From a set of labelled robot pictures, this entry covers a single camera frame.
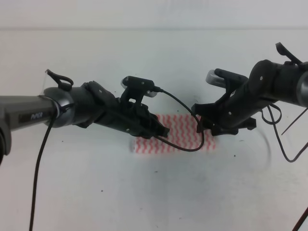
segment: white surface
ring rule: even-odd
[[[0,91],[37,95],[49,68],[76,86],[95,80],[116,96],[123,92],[120,80],[135,75],[189,106],[210,103],[223,90],[206,84],[208,70],[248,76],[260,60],[281,63],[278,41],[306,60],[307,39],[304,30],[2,31]],[[144,102],[153,113],[185,112],[161,94]],[[278,105],[281,132],[303,109]],[[307,116],[282,138],[290,156],[307,141]],[[131,137],[98,125],[53,129],[39,171],[34,230],[291,230],[308,205],[308,154],[287,163],[272,126],[255,117],[258,129],[220,137],[213,153],[168,157],[134,155]],[[12,152],[0,167],[0,230],[28,229],[45,130],[39,125],[13,133]]]
[[[3,0],[0,28],[307,27],[305,0]]]

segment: black cable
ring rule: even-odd
[[[38,184],[38,176],[39,176],[39,164],[40,164],[40,160],[42,158],[42,154],[44,151],[44,147],[47,141],[47,138],[49,136],[50,130],[54,124],[54,121],[57,118],[57,113],[55,113],[52,118],[51,121],[48,125],[48,128],[46,130],[42,145],[40,147],[39,153],[38,153],[38,159],[37,159],[37,163],[35,165],[35,172],[34,172],[34,180],[33,180],[33,192],[32,192],[32,203],[31,203],[31,215],[30,215],[30,225],[29,225],[29,231],[33,230],[33,222],[34,222],[34,211],[35,211],[35,200],[36,200],[36,194],[37,194],[37,184]]]
[[[293,160],[290,160],[287,155],[285,154],[285,151],[283,149],[283,146],[282,146],[282,143],[281,143],[281,140],[279,138],[279,135],[278,135],[278,131],[277,131],[277,128],[276,128],[276,123],[275,123],[275,120],[274,120],[274,116],[273,116],[273,113],[270,109],[270,106],[267,106],[268,110],[269,110],[269,114],[270,114],[270,117],[272,119],[272,122],[273,122],[273,126],[274,126],[274,131],[275,131],[275,134],[276,134],[276,137],[277,137],[277,140],[278,140],[278,143],[279,143],[279,146],[280,146],[280,149],[282,151],[282,154],[284,156],[284,158],[286,159],[286,161],[290,162],[290,163],[293,163],[295,162],[299,156],[305,151],[305,149],[308,147],[308,142],[305,144],[305,146],[299,151],[299,153],[295,156],[295,158]]]
[[[272,108],[275,108],[277,111],[279,111],[279,112],[280,112],[280,116],[279,116],[279,118],[278,118],[276,121],[272,121],[272,122],[270,122],[270,121],[268,121],[268,120],[264,117],[264,115],[263,115],[263,110],[261,110],[261,113],[262,113],[262,119],[263,119],[263,121],[264,121],[265,123],[267,123],[267,124],[269,124],[269,125],[278,124],[278,123],[280,122],[281,118],[282,118],[282,112],[281,112],[281,109],[280,109],[278,106],[274,105],[274,104],[270,104],[270,106],[271,106]]]
[[[308,208],[306,208],[306,210],[304,211],[303,215],[300,217],[298,222],[295,224],[295,226],[292,229],[292,231],[298,231],[299,228],[302,226],[302,224],[304,223],[304,221],[306,220],[307,217],[308,217]]]
[[[308,110],[308,108],[306,108],[287,128],[286,130],[283,131],[283,133],[281,135],[283,135],[306,111]]]
[[[187,149],[187,148],[182,148],[180,146],[177,146],[169,141],[166,141],[165,139],[159,137],[159,136],[154,136],[156,139],[170,145],[171,147],[174,147],[174,148],[177,148],[179,150],[182,150],[182,151],[186,151],[186,152],[196,152],[198,150],[200,150],[202,148],[202,146],[204,145],[204,142],[205,142],[205,138],[204,138],[204,132],[203,132],[203,128],[202,128],[202,123],[200,122],[200,120],[197,118],[197,116],[192,112],[192,110],[186,106],[181,100],[179,100],[177,97],[175,97],[174,95],[170,94],[169,92],[161,89],[160,92],[170,96],[172,99],[174,99],[175,101],[177,101],[179,104],[181,104],[184,108],[186,108],[187,111],[189,111],[189,113],[194,117],[194,119],[197,121],[197,124],[198,124],[198,127],[201,131],[201,143],[199,145],[199,147],[197,148],[194,148],[194,149]]]

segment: red and white striped cloth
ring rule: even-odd
[[[177,115],[157,115],[159,122],[170,129],[169,135],[165,138],[183,148],[197,148],[201,143],[201,134],[197,133],[197,121],[190,114]],[[216,147],[215,139],[210,130],[205,130],[205,143],[201,150],[214,150]],[[136,137],[133,145],[134,153],[138,154],[163,154],[180,151],[168,144],[152,137],[144,139]]]

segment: white floor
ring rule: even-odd
[[[151,79],[189,106],[223,90],[210,69],[249,76],[260,60],[283,63],[281,41],[308,59],[305,30],[1,31],[1,95],[38,95],[49,68],[80,86],[95,80],[120,96],[128,75]],[[146,98],[153,113],[185,113],[164,95]],[[282,132],[303,108],[278,103]],[[307,142],[304,115],[282,137],[294,156]],[[131,137],[92,125],[53,129],[41,161],[34,230],[291,230],[308,206],[308,154],[287,163],[272,126],[221,136],[211,153],[139,156]],[[0,230],[27,230],[36,158],[46,126],[13,132],[0,167]]]

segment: white wall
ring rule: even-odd
[[[0,28],[307,27],[305,0],[3,0]]]

